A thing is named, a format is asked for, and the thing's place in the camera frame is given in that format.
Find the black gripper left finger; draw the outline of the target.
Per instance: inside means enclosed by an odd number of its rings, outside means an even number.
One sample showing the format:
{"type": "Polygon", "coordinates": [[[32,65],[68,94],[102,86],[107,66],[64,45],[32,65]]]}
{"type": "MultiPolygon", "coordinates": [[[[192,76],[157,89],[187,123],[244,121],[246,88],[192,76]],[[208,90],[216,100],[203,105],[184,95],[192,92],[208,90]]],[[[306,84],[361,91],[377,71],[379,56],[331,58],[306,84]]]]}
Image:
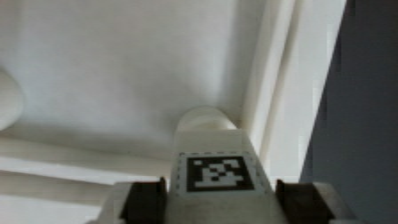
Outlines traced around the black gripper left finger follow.
{"type": "Polygon", "coordinates": [[[168,181],[120,182],[88,224],[166,224],[168,181]]]}

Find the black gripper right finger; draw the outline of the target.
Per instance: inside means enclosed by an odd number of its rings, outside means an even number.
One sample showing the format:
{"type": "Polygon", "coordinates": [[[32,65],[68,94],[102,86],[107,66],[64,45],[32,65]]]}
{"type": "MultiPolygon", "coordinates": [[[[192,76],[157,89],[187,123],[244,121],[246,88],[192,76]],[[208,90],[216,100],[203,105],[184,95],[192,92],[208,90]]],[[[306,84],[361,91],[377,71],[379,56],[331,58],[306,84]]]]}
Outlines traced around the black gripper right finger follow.
{"type": "Polygon", "coordinates": [[[368,224],[329,183],[278,181],[276,196],[290,224],[368,224]]]}

